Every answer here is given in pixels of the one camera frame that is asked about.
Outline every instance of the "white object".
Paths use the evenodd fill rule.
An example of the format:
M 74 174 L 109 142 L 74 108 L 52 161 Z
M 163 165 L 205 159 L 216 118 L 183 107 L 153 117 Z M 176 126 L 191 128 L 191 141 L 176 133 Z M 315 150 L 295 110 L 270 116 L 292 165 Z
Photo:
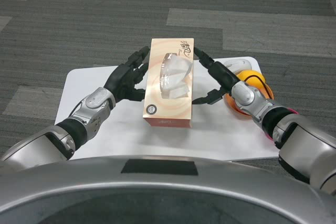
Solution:
M 254 58 L 252 69 L 260 71 Z M 225 62 L 228 59 L 216 59 Z M 69 72 L 56 123 L 64 120 L 82 98 L 105 84 L 116 67 L 84 68 Z M 147 76 L 137 85 L 145 88 Z M 194 61 L 193 98 L 206 96 L 219 84 Z M 112 155 L 193 156 L 238 160 L 278 156 L 274 143 L 248 117 L 240 115 L 221 100 L 213 105 L 194 105 L 191 129 L 151 127 L 142 118 L 143 102 L 123 100 L 111 111 L 97 136 L 75 152 L 72 159 Z
M 251 63 L 246 59 L 228 60 L 224 63 L 224 66 L 227 67 L 234 74 L 239 74 L 243 70 L 252 69 Z
M 186 95 L 189 88 L 183 80 L 191 69 L 192 63 L 190 61 L 177 54 L 166 54 L 160 72 L 162 97 L 176 99 Z

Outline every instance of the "white table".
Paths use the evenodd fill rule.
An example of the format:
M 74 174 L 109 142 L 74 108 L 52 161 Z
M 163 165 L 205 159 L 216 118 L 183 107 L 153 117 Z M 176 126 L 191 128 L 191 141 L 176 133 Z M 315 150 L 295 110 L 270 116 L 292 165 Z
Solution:
M 224 62 L 232 58 L 217 59 Z M 242 57 L 260 71 L 258 62 Z M 75 69 L 69 72 L 56 123 L 64 120 L 86 95 L 102 87 L 116 67 Z M 145 88 L 147 77 L 137 85 Z M 194 61 L 193 97 L 205 96 L 218 83 L 199 61 Z M 72 159 L 110 155 L 172 155 L 218 160 L 278 156 L 278 149 L 254 122 L 221 100 L 193 106 L 193 128 L 151 127 L 143 118 L 143 102 L 123 100 L 111 111 L 97 136 L 75 152 Z

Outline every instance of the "floor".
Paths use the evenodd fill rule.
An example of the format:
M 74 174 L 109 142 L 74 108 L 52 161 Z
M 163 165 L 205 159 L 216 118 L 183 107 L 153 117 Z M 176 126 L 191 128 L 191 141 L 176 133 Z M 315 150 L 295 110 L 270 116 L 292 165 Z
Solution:
M 336 132 L 336 0 L 0 0 L 0 154 L 54 123 L 70 70 L 158 37 L 256 58 L 278 102 Z M 276 159 L 242 163 L 285 174 Z

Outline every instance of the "orange bowl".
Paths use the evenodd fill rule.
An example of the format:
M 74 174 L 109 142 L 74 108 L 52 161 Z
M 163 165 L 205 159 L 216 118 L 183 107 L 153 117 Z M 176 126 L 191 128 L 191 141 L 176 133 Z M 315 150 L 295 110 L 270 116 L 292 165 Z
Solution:
M 264 97 L 266 99 L 274 99 L 274 95 L 273 95 L 273 92 L 272 92 L 272 89 L 266 84 L 266 87 L 268 89 L 268 92 L 269 94 L 271 95 L 271 97 L 268 96 L 266 90 L 264 87 L 262 87 L 261 89 L 259 89 L 259 91 L 264 95 Z M 237 105 L 236 105 L 236 102 L 235 100 L 233 100 L 233 98 L 229 95 L 229 94 L 225 94 L 224 96 L 224 101 L 236 112 L 238 112 L 239 114 L 242 114 L 242 115 L 246 115 L 246 116 L 250 116 L 248 114 L 246 114 L 244 111 L 240 110 Z

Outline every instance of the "box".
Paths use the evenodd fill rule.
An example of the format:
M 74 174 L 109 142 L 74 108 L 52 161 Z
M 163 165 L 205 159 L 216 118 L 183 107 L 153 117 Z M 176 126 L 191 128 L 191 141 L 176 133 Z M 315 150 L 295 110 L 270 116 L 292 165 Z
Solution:
M 194 39 L 152 39 L 143 118 L 151 126 L 191 127 Z

